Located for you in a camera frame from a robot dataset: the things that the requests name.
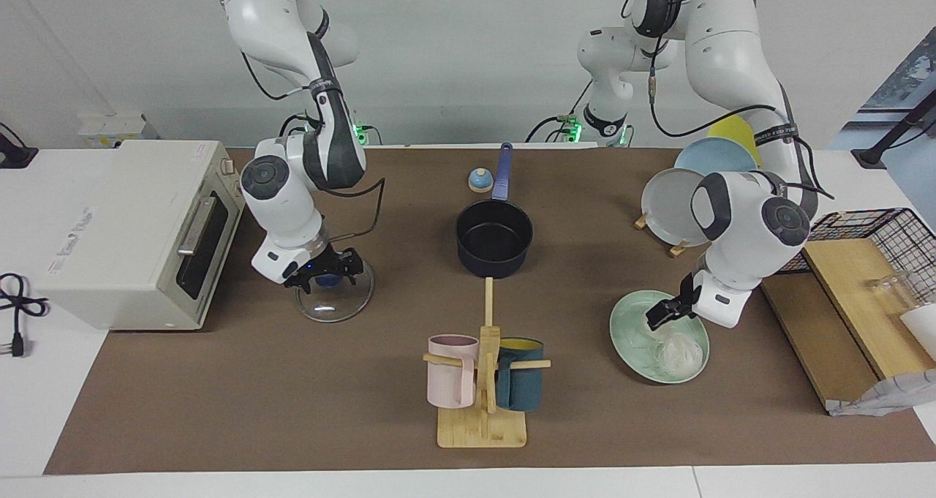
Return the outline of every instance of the plate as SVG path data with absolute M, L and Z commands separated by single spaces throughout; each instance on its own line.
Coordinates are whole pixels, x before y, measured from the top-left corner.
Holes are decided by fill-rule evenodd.
M 660 368 L 657 361 L 659 341 L 646 327 L 646 311 L 657 302 L 672 297 L 653 290 L 635 291 L 625 295 L 611 311 L 611 342 L 618 355 L 638 374 L 651 381 L 664 382 L 666 385 L 675 385 L 695 378 L 709 362 L 709 335 L 702 321 L 698 317 L 683 317 L 667 322 L 658 328 L 657 332 L 675 331 L 688 335 L 702 347 L 702 364 L 691 375 L 682 377 L 668 374 Z
M 748 149 L 728 138 L 708 137 L 693 141 L 676 156 L 674 167 L 692 169 L 707 176 L 719 171 L 747 172 L 758 170 Z
M 692 215 L 692 194 L 702 175 L 689 169 L 672 168 L 658 172 L 646 182 L 641 195 L 641 212 L 646 227 L 670 246 L 692 248 L 709 241 Z

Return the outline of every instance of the black wire rack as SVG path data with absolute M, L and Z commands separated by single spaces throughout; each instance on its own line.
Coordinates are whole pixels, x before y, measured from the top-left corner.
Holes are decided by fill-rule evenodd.
M 913 209 L 870 209 L 828 214 L 812 226 L 810 241 L 870 238 L 894 267 L 912 272 L 910 287 L 917 301 L 936 301 L 936 235 Z M 802 252 L 778 273 L 810 271 Z

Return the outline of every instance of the brown tabletop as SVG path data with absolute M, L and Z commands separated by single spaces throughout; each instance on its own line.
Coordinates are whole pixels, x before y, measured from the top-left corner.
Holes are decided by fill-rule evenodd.
M 237 153 L 238 161 L 250 151 Z M 524 267 L 495 286 L 495 324 L 546 344 L 543 404 L 521 449 L 441 449 L 425 398 L 430 335 L 478 334 L 484 282 L 455 252 L 466 185 L 497 151 L 368 151 L 361 187 L 387 177 L 377 231 L 352 242 L 377 275 L 362 314 L 305 319 L 250 267 L 263 237 L 245 212 L 204 329 L 112 333 L 46 474 L 933 461 L 913 411 L 830 418 L 759 291 L 738 327 L 706 324 L 709 364 L 655 385 L 618 358 L 608 316 L 639 289 L 676 292 L 679 259 L 632 223 L 675 151 L 517 151 L 510 199 L 531 216 Z M 370 224 L 372 197 L 315 195 L 332 233 Z

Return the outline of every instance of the white table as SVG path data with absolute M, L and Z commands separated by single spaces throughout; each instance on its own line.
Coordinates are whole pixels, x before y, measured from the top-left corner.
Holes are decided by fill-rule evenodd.
M 407 146 L 405 148 L 496 148 Z M 516 145 L 544 148 L 545 144 Z M 589 144 L 562 148 L 588 148 Z M 885 171 L 858 167 L 851 154 L 817 151 L 816 168 L 835 202 L 822 198 L 820 214 L 850 209 L 910 207 Z M 69 178 L 68 175 L 45 175 Z M 28 202 L 42 186 L 10 185 L 0 174 L 0 219 L 11 200 Z M 67 196 L 61 198 L 66 208 Z M 44 214 L 54 215 L 55 211 Z M 44 271 L 44 262 L 18 254 L 17 245 L 37 229 L 0 226 L 0 268 L 24 275 Z M 12 314 L 0 314 L 0 336 L 10 335 Z M 481 482 L 496 488 L 524 488 L 543 496 L 933 496 L 934 464 L 643 467 L 609 469 L 485 469 L 384 472 L 223 472 L 223 474 L 76 475 L 40 477 L 64 422 L 106 337 L 63 309 L 26 322 L 33 342 L 27 358 L 0 357 L 0 495 L 3 496 L 468 496 Z M 917 408 L 930 437 L 936 438 L 936 404 Z

